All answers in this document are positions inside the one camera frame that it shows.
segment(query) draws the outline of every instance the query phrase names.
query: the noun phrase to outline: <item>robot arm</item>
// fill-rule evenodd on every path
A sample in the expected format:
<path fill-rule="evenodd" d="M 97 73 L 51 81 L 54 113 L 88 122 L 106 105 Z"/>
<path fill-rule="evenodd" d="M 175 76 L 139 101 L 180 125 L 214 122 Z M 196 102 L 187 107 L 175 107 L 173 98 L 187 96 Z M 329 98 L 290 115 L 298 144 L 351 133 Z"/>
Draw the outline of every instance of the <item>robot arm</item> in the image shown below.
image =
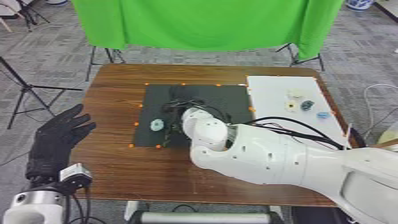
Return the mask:
<path fill-rule="evenodd" d="M 83 164 L 67 168 L 72 149 L 97 128 L 97 123 L 84 125 L 90 115 L 77 117 L 83 109 L 84 106 L 77 105 L 36 132 L 27 164 L 31 187 L 15 196 L 4 224 L 63 224 L 70 196 L 90 187 L 91 173 Z"/>
<path fill-rule="evenodd" d="M 395 152 L 314 148 L 266 128 L 228 126 L 198 108 L 186 111 L 184 130 L 193 162 L 203 169 L 255 184 L 292 184 L 315 190 L 361 224 L 398 223 Z"/>

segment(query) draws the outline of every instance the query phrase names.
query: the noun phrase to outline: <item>wooden table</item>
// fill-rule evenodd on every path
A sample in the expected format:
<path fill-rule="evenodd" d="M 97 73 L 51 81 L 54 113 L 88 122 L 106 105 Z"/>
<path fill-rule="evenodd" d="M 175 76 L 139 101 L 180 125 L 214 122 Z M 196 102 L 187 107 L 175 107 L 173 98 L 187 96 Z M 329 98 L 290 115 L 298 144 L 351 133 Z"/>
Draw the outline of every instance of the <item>wooden table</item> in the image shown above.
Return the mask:
<path fill-rule="evenodd" d="M 241 84 L 253 74 L 314 76 L 347 127 L 315 70 L 180 65 L 102 67 L 84 104 L 99 129 L 74 150 L 74 162 L 93 171 L 93 198 L 203 203 L 335 206 L 312 190 L 289 185 L 255 185 L 203 170 L 191 162 L 189 149 L 130 148 L 146 83 Z"/>

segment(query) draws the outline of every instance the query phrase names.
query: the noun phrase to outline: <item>black glove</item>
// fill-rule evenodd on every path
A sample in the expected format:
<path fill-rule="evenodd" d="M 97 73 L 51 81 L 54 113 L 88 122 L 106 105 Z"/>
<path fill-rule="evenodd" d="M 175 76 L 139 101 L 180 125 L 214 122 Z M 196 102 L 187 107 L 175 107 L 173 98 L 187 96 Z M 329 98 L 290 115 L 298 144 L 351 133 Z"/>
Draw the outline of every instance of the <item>black glove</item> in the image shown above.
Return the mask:
<path fill-rule="evenodd" d="M 83 125 L 91 120 L 90 114 L 75 117 L 83 110 L 84 105 L 79 104 L 38 129 L 27 164 L 31 180 L 36 177 L 59 180 L 59 172 L 70 163 L 72 149 L 97 128 L 95 122 Z"/>

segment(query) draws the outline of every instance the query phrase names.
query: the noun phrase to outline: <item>green backdrop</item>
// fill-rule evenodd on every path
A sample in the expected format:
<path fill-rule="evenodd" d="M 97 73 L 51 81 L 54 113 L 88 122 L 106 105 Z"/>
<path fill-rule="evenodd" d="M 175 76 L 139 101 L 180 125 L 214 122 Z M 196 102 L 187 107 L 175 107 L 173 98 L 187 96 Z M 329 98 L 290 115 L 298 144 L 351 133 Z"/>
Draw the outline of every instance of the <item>green backdrop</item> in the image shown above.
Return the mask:
<path fill-rule="evenodd" d="M 296 43 L 317 56 L 344 0 L 74 0 L 90 43 L 239 51 Z"/>

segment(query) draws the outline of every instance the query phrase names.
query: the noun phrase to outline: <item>white board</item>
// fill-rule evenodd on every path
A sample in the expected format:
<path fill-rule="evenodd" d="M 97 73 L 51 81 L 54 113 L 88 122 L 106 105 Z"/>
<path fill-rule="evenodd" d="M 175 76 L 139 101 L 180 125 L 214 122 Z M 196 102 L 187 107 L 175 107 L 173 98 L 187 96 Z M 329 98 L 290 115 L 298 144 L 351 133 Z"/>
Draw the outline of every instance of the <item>white board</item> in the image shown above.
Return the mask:
<path fill-rule="evenodd" d="M 257 119 L 271 116 L 294 118 L 308 125 L 312 125 L 342 145 L 347 145 L 345 132 L 338 123 L 335 112 L 322 94 L 315 78 L 250 76 L 248 83 L 250 83 L 248 90 L 251 95 L 253 107 L 257 110 L 255 111 Z M 294 98 L 290 96 L 289 93 L 292 90 L 303 92 L 301 98 Z M 303 111 L 301 109 L 301 104 L 306 100 L 312 100 L 315 102 L 310 111 Z M 287 108 L 287 103 L 292 101 L 299 106 L 294 112 Z M 317 117 L 319 112 L 329 112 L 331 117 L 328 119 L 321 119 Z M 292 129 L 298 132 L 319 135 L 305 126 L 289 121 L 269 120 L 266 122 L 278 123 L 287 129 Z M 317 148 L 326 147 L 312 140 L 303 140 L 301 138 L 298 138 L 298 140 Z"/>

